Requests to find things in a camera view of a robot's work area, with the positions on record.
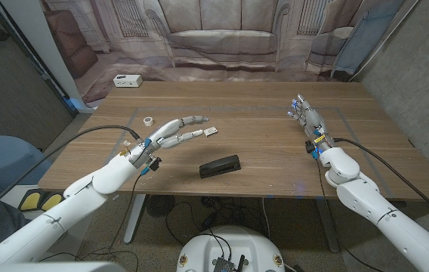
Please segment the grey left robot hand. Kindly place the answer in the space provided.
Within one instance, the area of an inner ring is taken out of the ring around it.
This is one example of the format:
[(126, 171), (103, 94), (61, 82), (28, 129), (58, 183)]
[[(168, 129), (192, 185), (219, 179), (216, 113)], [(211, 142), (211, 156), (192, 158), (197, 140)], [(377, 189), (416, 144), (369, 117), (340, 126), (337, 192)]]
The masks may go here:
[(145, 147), (151, 147), (153, 150), (176, 147), (184, 141), (191, 140), (203, 134), (202, 129), (177, 134), (181, 128), (186, 125), (202, 124), (208, 120), (209, 118), (206, 116), (187, 116), (180, 119), (173, 119), (147, 136), (144, 145)]

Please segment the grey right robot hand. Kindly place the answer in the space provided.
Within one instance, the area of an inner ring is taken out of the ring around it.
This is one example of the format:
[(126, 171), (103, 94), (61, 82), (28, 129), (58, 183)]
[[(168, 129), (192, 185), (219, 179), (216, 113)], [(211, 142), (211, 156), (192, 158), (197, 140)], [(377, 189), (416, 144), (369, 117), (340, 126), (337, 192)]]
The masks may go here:
[(288, 112), (288, 116), (300, 123), (304, 133), (319, 153), (333, 147), (333, 140), (329, 139), (323, 117), (312, 108), (301, 94), (292, 100), (292, 109), (293, 111)]

